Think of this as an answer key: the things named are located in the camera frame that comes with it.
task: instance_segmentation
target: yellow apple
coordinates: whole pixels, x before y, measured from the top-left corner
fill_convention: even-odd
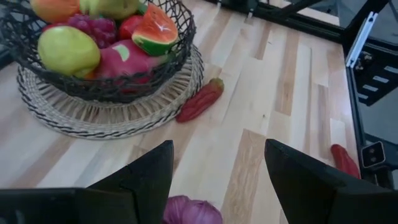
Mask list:
[[[100,63],[100,49],[84,32],[69,26],[46,30],[37,51],[44,66],[68,76],[83,78]]]

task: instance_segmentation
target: metal bracket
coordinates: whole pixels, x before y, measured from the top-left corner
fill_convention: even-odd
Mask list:
[[[370,12],[368,18],[362,23],[361,28],[355,38],[354,44],[349,50],[346,59],[346,66],[349,68],[354,68],[355,63],[362,51],[363,45],[365,44],[368,36],[372,30],[374,22],[376,21],[378,13]]]

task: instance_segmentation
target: tomato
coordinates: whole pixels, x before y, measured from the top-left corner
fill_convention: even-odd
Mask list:
[[[127,40],[131,39],[132,33],[137,26],[142,22],[144,16],[134,15],[126,19],[119,28],[119,39]]]

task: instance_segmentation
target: watermelon slice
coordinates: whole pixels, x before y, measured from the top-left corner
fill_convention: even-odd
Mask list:
[[[151,56],[165,54],[177,41],[178,30],[173,20],[156,5],[149,3],[132,41]]]

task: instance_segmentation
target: green watermelon rind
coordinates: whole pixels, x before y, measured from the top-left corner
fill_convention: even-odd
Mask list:
[[[177,38],[170,42],[159,42],[144,37],[140,34],[133,34],[132,41],[150,56],[160,56],[167,53],[168,50],[176,43]]]

